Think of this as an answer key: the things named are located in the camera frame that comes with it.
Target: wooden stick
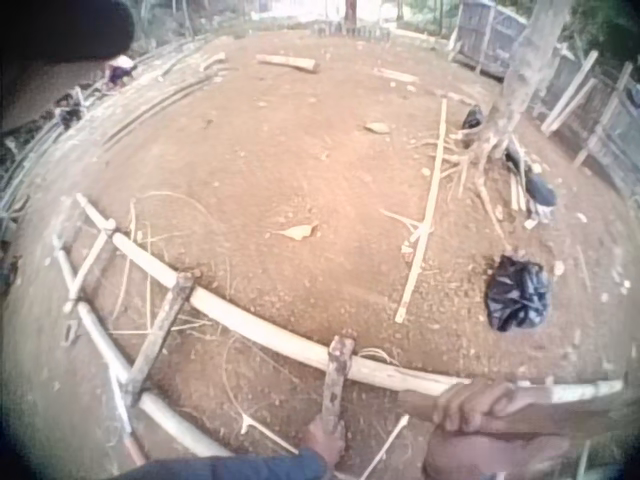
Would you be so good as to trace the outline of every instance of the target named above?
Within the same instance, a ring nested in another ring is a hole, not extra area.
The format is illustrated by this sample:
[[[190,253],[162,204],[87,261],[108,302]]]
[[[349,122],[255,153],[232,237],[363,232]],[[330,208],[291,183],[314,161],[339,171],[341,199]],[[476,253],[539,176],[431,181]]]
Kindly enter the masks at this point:
[[[322,427],[328,434],[333,435],[340,428],[342,386],[351,368],[355,344],[352,338],[336,335],[329,345],[329,364],[322,390]]]
[[[62,250],[62,242],[60,239],[54,237],[53,244],[56,250],[56,259],[60,264],[67,288],[69,288],[75,279],[71,262],[66,252]],[[80,315],[84,329],[89,334],[91,340],[93,340],[93,343],[109,366],[109,369],[113,370],[118,381],[126,381],[131,367],[120,350],[118,350],[109,338],[109,335],[104,331],[100,320],[98,320],[98,317],[93,313],[89,304],[79,301],[76,304],[76,309]],[[178,443],[195,455],[199,457],[228,457],[233,455],[229,450],[211,440],[207,435],[180,417],[164,400],[153,393],[144,392],[138,405]]]
[[[138,358],[136,358],[123,388],[125,401],[129,407],[138,403],[142,385],[147,380],[151,367],[153,367],[158,355],[160,355],[160,351],[169,337],[169,332],[178,318],[182,306],[189,300],[194,285],[195,279],[193,275],[179,273],[175,285],[171,287],[167,296],[164,297],[160,312],[158,312],[158,316],[153,323],[153,329],[142,344]]]
[[[440,134],[438,141],[438,149],[436,151],[436,161],[433,167],[433,174],[431,176],[431,187],[429,188],[429,197],[427,199],[427,206],[425,209],[424,220],[422,222],[424,226],[424,232],[420,235],[418,245],[416,247],[416,253],[413,256],[411,262],[411,270],[409,271],[409,278],[407,284],[404,287],[402,293],[402,300],[400,300],[400,306],[396,312],[395,322],[402,323],[407,315],[407,307],[413,294],[413,289],[416,286],[418,275],[422,270],[422,260],[424,258],[425,251],[427,250],[427,241],[429,240],[429,231],[431,230],[431,223],[433,222],[433,214],[436,209],[436,202],[438,201],[438,188],[440,187],[440,169],[442,168],[442,156],[444,155],[444,138],[447,132],[447,99],[442,99],[442,106],[440,107]]]
[[[376,67],[373,69],[373,74],[378,77],[389,78],[391,80],[397,80],[404,83],[418,83],[420,79],[415,75],[409,75],[408,73],[396,72],[394,70],[387,70],[386,68]]]
[[[378,463],[380,463],[380,460],[382,460],[382,457],[384,457],[384,454],[387,452],[387,450],[389,449],[393,441],[396,439],[396,437],[400,433],[400,430],[406,427],[408,423],[409,423],[409,415],[403,415],[402,417],[400,417],[400,420],[398,420],[396,428],[393,429],[393,432],[391,432],[391,435],[389,435],[389,438],[387,438],[387,441],[384,443],[384,445],[376,455],[376,458],[373,459],[373,462],[371,462],[371,464],[367,467],[365,472],[362,474],[362,476],[360,477],[360,480],[367,479],[367,477],[373,471],[373,469],[376,468]]]
[[[211,65],[213,65],[215,63],[226,62],[226,61],[227,61],[227,54],[226,53],[224,53],[224,52],[216,53],[213,57],[211,57],[209,60],[204,62],[202,65],[200,65],[200,71],[204,72]]]
[[[282,55],[256,55],[258,63],[292,67],[307,73],[318,73],[320,64],[311,58],[285,57]]]
[[[576,246],[578,251],[578,260],[580,260],[580,268],[582,269],[582,276],[584,277],[584,283],[587,285],[587,292],[591,293],[591,278],[589,277],[589,270],[587,270],[587,264],[584,261],[584,255],[580,245]]]
[[[605,107],[604,112],[602,113],[602,116],[600,117],[600,120],[598,121],[594,132],[589,137],[589,140],[587,140],[587,145],[580,151],[580,153],[578,153],[578,156],[573,161],[574,168],[578,168],[580,165],[582,165],[582,162],[584,162],[585,158],[587,158],[587,155],[589,155],[589,153],[593,151],[593,147],[598,141],[598,137],[602,134],[604,128],[609,123],[611,115],[613,115],[613,112],[618,105],[618,96],[621,94],[624,86],[627,84],[627,80],[629,80],[629,76],[631,75],[631,70],[633,70],[633,64],[631,62],[625,63],[624,67],[622,68],[622,73],[620,73],[620,78],[618,78],[616,89],[611,95],[609,103],[607,103],[607,106]]]
[[[480,58],[478,59],[478,66],[476,67],[476,75],[480,74],[482,70],[482,63],[484,62],[484,56],[489,46],[489,39],[491,38],[491,32],[493,31],[493,17],[496,14],[496,4],[491,4],[491,10],[489,10],[489,18],[487,20],[487,26],[484,29],[484,37],[482,39],[482,48],[480,50]]]
[[[558,118],[562,110],[564,110],[564,108],[567,106],[567,104],[569,103],[569,100],[571,100],[571,97],[573,96],[573,94],[576,92],[576,90],[582,83],[582,80],[584,80],[584,77],[587,75],[587,73],[591,69],[591,66],[593,65],[593,63],[596,61],[596,58],[598,58],[598,51],[592,50],[591,53],[589,53],[587,60],[582,64],[582,66],[580,67],[580,70],[578,71],[574,79],[571,81],[571,83],[569,84],[565,92],[562,94],[562,97],[560,97],[560,100],[558,100],[558,103],[556,104],[556,106],[553,107],[553,110],[551,110],[551,113],[542,124],[541,130],[544,133],[547,132],[551,124],[555,122],[555,120]]]
[[[64,307],[62,307],[62,311],[66,314],[71,313],[71,311],[75,307],[76,302],[78,301],[80,290],[82,289],[82,284],[84,283],[84,279],[87,277],[89,269],[98,258],[98,255],[100,255],[102,247],[104,247],[105,243],[107,243],[107,240],[109,240],[109,237],[116,229],[116,221],[113,218],[110,218],[109,220],[107,220],[107,224],[105,225],[105,227],[106,228],[104,228],[100,232],[100,234],[98,234],[98,238],[93,244],[93,247],[91,247],[91,250],[89,250],[87,258],[82,263],[82,266],[78,270],[78,275],[76,275],[71,288],[69,288],[69,300],[67,300],[67,302],[64,304]]]
[[[567,108],[565,108],[564,111],[558,116],[558,118],[554,120],[551,125],[549,125],[549,128],[547,128],[546,131],[543,130],[542,133],[544,133],[548,137],[558,128],[560,128],[560,126],[567,120],[567,118],[569,118],[569,115],[571,115],[573,111],[578,107],[578,105],[580,105],[580,103],[586,98],[587,94],[591,91],[596,83],[598,83],[598,81],[595,78],[590,78],[587,84],[582,87],[582,90],[580,90],[575,98],[571,100],[571,103],[567,106]]]
[[[87,214],[97,226],[105,224],[106,219],[91,207],[84,196],[80,195],[78,200],[81,205],[84,205]],[[162,285],[171,288],[175,284],[177,273],[168,265],[149,255],[135,242],[119,232],[113,234],[111,241]],[[327,347],[277,327],[201,287],[195,287],[189,303],[196,310],[258,345],[310,367],[320,370],[327,368]],[[361,357],[352,358],[348,378],[389,390],[414,390],[430,395],[440,395],[453,384],[469,383],[470,381],[469,379],[398,368]],[[622,390],[623,385],[621,380],[579,385],[554,385],[552,403],[575,402],[610,395]]]
[[[518,211],[518,180],[515,174],[510,171],[509,177],[511,179],[511,210]]]

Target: fallen leaf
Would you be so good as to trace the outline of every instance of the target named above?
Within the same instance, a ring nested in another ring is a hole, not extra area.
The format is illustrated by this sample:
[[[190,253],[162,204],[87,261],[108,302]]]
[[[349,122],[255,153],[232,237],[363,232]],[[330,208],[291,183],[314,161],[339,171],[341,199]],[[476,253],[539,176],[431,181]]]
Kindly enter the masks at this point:
[[[295,227],[287,228],[286,230],[280,230],[278,232],[280,235],[284,235],[285,237],[293,238],[294,240],[302,240],[303,238],[310,237],[313,233],[313,229],[316,228],[317,223],[313,223],[311,225],[297,225]]]
[[[391,133],[391,129],[386,123],[382,122],[373,122],[367,123],[364,128],[369,130],[370,132],[377,133],[379,135],[385,135],[387,133]]]

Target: tree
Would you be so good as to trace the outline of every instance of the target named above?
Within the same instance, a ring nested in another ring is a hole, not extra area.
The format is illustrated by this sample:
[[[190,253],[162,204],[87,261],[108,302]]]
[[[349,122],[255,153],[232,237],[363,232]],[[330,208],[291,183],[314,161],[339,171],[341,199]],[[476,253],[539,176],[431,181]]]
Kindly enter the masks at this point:
[[[538,0],[531,20],[511,55],[511,64],[502,84],[502,90],[489,110],[484,125],[478,130],[469,156],[463,160],[459,193],[462,193],[467,165],[471,159],[474,159],[479,164],[476,186],[487,213],[503,241],[504,234],[495,219],[489,195],[484,186],[485,164],[489,156],[499,158],[504,153],[507,141],[540,81],[544,66],[551,58],[570,9],[571,0]]]

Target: tree trunk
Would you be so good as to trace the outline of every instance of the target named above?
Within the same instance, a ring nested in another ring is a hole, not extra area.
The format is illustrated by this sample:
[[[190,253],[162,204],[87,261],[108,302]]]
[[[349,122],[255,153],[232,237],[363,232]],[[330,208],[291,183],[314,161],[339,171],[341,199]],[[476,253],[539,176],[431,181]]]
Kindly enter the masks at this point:
[[[346,0],[344,23],[347,27],[355,27],[358,23],[358,0]]]
[[[511,66],[502,91],[471,151],[471,158],[475,157],[480,163],[480,176],[489,154],[498,158],[504,152],[509,135],[545,71],[570,9],[571,0],[538,0],[536,3],[531,20],[511,54]]]
[[[189,18],[189,9],[187,8],[187,0],[182,0],[182,10],[184,11],[184,21],[187,24],[187,31],[189,36],[194,38],[193,27],[191,26],[191,19]]]

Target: black plastic bag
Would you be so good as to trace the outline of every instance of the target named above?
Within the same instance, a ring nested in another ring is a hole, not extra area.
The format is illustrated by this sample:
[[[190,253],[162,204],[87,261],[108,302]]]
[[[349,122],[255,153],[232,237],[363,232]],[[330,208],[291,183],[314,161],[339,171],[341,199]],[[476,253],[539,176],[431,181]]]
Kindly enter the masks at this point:
[[[549,278],[542,265],[502,255],[487,285],[489,324],[499,332],[535,328],[549,313]]]

